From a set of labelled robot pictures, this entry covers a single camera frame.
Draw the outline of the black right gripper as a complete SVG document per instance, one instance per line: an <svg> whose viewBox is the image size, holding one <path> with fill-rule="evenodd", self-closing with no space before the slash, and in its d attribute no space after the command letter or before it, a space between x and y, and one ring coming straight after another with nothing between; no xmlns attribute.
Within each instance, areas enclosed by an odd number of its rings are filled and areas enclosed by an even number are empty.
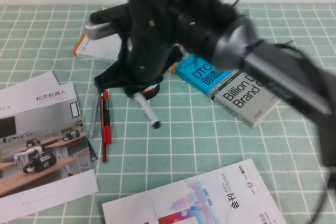
<svg viewBox="0 0 336 224"><path fill-rule="evenodd" d="M181 53L173 41L174 0L128 0L95 13L94 37L118 34L122 40L116 63L95 77L97 88L123 88L126 94L150 91Z"/></svg>

